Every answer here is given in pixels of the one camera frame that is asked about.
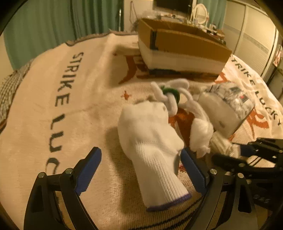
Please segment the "white oval vanity mirror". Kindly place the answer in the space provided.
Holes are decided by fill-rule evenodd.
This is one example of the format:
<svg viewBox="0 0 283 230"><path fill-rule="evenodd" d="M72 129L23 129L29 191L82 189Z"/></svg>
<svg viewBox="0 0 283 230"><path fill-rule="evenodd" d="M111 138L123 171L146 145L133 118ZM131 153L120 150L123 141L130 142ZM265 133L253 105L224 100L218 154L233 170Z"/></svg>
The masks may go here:
<svg viewBox="0 0 283 230"><path fill-rule="evenodd" d="M199 3L193 8L191 13L191 21L194 24L204 25L209 17L209 13L204 4Z"/></svg>

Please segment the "black wall television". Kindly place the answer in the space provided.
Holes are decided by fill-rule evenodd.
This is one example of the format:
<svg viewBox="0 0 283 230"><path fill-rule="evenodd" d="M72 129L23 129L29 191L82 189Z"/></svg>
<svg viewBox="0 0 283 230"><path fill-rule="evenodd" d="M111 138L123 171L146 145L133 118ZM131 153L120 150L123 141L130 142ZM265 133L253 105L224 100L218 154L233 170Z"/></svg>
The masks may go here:
<svg viewBox="0 0 283 230"><path fill-rule="evenodd" d="M193 0L155 0L159 8L170 9L182 13L191 13Z"/></svg>

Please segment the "white green pipe-cleaner toy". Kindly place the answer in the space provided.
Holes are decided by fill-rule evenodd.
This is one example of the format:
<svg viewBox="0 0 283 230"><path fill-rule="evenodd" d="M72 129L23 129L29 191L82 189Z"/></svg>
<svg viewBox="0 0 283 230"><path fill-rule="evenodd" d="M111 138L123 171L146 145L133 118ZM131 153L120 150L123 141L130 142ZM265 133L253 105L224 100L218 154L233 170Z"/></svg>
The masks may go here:
<svg viewBox="0 0 283 230"><path fill-rule="evenodd" d="M175 79L167 82L151 82L151 88L158 102L162 102L169 117L177 114L178 108L185 108L186 103L193 100L189 92L189 81L186 79Z"/></svg>

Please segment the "checkered green bedsheet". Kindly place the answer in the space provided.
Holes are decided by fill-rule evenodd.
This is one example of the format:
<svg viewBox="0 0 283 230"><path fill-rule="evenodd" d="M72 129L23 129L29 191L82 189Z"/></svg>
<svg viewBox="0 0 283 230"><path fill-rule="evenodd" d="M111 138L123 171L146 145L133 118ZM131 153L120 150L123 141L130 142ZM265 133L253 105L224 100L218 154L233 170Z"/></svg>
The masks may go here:
<svg viewBox="0 0 283 230"><path fill-rule="evenodd" d="M34 59L28 61L21 68L15 70L11 75L1 80L1 94L0 94L0 122L1 122L1 132L6 127L7 119L13 99L15 97L16 91L26 76L27 72L31 67Z"/></svg>

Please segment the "white sliding wardrobe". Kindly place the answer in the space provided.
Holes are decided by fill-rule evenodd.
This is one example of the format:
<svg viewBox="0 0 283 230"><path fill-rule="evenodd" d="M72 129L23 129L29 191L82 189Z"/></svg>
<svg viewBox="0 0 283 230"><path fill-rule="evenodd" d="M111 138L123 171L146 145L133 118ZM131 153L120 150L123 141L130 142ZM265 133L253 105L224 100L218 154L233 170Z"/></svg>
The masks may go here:
<svg viewBox="0 0 283 230"><path fill-rule="evenodd" d="M227 1L222 29L233 55L266 81L273 70L272 63L281 40L266 12L248 1Z"/></svg>

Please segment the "narrow green curtain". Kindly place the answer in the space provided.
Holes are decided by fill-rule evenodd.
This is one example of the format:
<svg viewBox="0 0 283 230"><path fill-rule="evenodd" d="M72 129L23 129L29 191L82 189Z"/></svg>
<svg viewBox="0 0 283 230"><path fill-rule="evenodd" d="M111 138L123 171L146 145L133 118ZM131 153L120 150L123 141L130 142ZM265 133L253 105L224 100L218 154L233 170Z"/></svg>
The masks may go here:
<svg viewBox="0 0 283 230"><path fill-rule="evenodd" d="M208 26L214 24L222 29L226 12L226 0L197 0L197 4L203 4L209 13Z"/></svg>

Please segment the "cream printed blanket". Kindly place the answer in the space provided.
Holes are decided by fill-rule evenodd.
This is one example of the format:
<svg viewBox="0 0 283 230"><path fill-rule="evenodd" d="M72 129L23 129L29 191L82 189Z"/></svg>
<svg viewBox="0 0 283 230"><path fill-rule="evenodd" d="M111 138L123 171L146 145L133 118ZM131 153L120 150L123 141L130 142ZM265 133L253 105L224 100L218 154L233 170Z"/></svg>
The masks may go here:
<svg viewBox="0 0 283 230"><path fill-rule="evenodd" d="M34 59L18 87L1 132L1 204L19 229L38 173L62 173L92 147L102 162L81 199L99 229L182 229L199 204L189 177L178 178L192 197L180 206L146 211L131 161L117 134L122 109L155 100L150 83L176 75L149 73L137 35L94 35ZM206 87L200 73L182 72L189 91Z"/></svg>

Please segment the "large patterned tissue pack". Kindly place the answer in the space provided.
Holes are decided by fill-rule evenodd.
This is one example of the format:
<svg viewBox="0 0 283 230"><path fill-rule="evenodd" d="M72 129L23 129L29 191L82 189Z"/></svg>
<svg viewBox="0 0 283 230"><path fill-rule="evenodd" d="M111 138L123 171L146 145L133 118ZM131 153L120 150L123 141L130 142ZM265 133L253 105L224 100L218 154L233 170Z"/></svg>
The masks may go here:
<svg viewBox="0 0 283 230"><path fill-rule="evenodd" d="M207 87L199 94L198 103L214 129L225 138L242 125L255 107L247 92L230 81Z"/></svg>

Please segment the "open cardboard box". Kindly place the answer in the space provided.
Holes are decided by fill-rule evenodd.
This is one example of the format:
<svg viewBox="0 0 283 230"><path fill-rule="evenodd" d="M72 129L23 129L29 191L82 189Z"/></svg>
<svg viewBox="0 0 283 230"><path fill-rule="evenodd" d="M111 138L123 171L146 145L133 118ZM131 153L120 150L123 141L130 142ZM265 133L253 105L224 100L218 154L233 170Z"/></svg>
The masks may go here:
<svg viewBox="0 0 283 230"><path fill-rule="evenodd" d="M232 53L200 28L149 18L138 20L138 45L150 70L218 75Z"/></svg>

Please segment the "white plastic bag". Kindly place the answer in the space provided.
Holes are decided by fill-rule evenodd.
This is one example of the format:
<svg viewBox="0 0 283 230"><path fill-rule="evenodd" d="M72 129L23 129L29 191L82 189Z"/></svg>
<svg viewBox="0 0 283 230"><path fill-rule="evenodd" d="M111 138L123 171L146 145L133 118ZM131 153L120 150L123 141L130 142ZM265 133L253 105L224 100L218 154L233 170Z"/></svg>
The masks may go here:
<svg viewBox="0 0 283 230"><path fill-rule="evenodd" d="M204 109L194 100L185 103L188 112L194 114L191 124L189 148L196 153L197 158L202 158L210 153L210 140L213 134L213 125Z"/></svg>

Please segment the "large green curtain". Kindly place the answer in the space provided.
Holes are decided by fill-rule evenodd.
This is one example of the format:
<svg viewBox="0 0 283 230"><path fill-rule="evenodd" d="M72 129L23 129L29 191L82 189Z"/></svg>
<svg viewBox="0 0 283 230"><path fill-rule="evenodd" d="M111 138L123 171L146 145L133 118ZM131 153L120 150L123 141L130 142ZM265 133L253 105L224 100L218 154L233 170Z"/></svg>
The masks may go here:
<svg viewBox="0 0 283 230"><path fill-rule="evenodd" d="M4 29L15 70L64 42L124 29L123 1L27 1Z"/></svg>

